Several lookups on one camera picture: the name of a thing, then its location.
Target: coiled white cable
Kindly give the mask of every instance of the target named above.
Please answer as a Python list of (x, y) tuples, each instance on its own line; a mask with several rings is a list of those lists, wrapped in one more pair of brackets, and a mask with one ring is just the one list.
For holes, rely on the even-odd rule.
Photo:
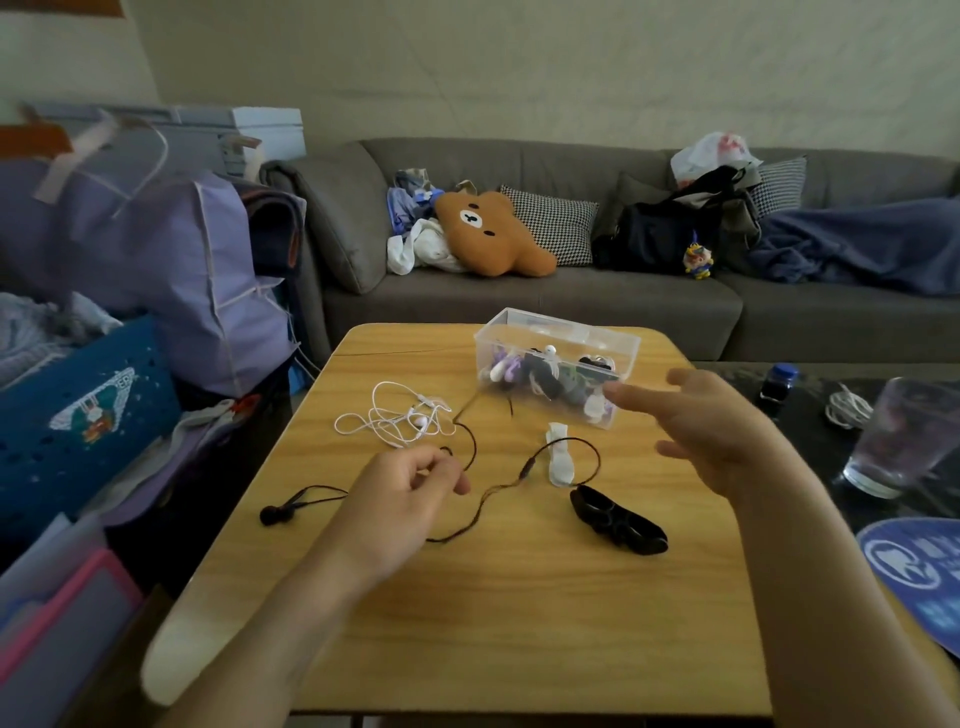
[(844, 429), (863, 429), (874, 414), (870, 403), (851, 392), (847, 385), (840, 383), (842, 391), (834, 392), (827, 402), (824, 414), (827, 419)]
[[(376, 403), (376, 391), (385, 384), (407, 390), (407, 392), (417, 398), (417, 403), (406, 412), (398, 412), (393, 409), (378, 406)], [(447, 432), (444, 429), (444, 424), (440, 417), (441, 413), (453, 412), (445, 401), (425, 397), (412, 390), (406, 384), (400, 384), (397, 381), (381, 381), (377, 383), (371, 392), (371, 404), (372, 407), (370, 411), (367, 412), (367, 417), (356, 412), (345, 412), (333, 421), (333, 429), (341, 435), (352, 435), (362, 429), (369, 428), (373, 430), (373, 433), (377, 437), (392, 448), (406, 448), (416, 443), (421, 437), (429, 437), (431, 435), (449, 436), (457, 431), (457, 425), (453, 424), (452, 419), (450, 420), (450, 424), (452, 425), (450, 431)], [(340, 421), (345, 417), (355, 417), (362, 424), (351, 430), (343, 430), (340, 428)], [(404, 435), (404, 423), (409, 425), (413, 431), (411, 437)]]

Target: left hand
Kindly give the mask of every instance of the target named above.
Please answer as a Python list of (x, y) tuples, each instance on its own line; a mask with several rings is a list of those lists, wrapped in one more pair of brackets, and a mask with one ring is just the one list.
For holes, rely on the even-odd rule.
[(441, 449), (381, 452), (353, 481), (311, 555), (343, 562), (361, 592), (372, 589), (420, 550), (451, 491), (462, 496), (470, 486), (460, 461)]

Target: water glass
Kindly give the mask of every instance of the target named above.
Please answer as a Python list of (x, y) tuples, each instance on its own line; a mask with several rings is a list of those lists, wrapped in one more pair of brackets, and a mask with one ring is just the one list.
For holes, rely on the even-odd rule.
[(960, 392), (898, 377), (887, 382), (844, 468), (871, 496), (894, 498), (960, 445)]

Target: throw pillow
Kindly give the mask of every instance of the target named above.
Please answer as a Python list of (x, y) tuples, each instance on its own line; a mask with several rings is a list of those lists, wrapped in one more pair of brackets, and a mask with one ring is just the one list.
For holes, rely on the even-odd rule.
[(514, 204), (514, 214), (534, 235), (537, 245), (557, 258), (557, 265), (592, 265), (590, 230), (596, 203), (521, 192), (501, 184), (499, 191)]
[(756, 218), (785, 209), (799, 209), (806, 183), (806, 157), (760, 165), (762, 182), (750, 190)]

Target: purple bag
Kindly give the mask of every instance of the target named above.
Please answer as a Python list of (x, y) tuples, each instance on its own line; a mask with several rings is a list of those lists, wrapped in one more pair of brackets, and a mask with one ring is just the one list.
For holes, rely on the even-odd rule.
[(130, 193), (80, 168), (137, 119), (105, 115), (47, 162), (0, 161), (0, 253), (38, 295), (84, 294), (123, 316), (154, 314), (170, 370), (241, 398), (293, 353), (288, 316), (253, 272), (248, 214), (210, 172), (154, 180)]

